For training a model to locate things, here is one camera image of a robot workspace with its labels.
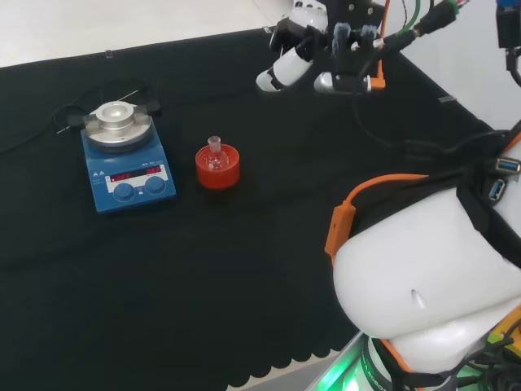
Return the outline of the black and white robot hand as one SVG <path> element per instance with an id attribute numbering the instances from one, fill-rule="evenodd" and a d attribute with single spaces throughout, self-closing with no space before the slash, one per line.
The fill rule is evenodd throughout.
<path id="1" fill-rule="evenodd" d="M 294 1 L 289 14 L 274 27 L 269 48 L 279 54 L 261 72 L 256 85 L 264 92 L 278 92 L 294 85 L 313 65 L 316 51 L 328 46 L 328 14 L 320 1 Z"/>

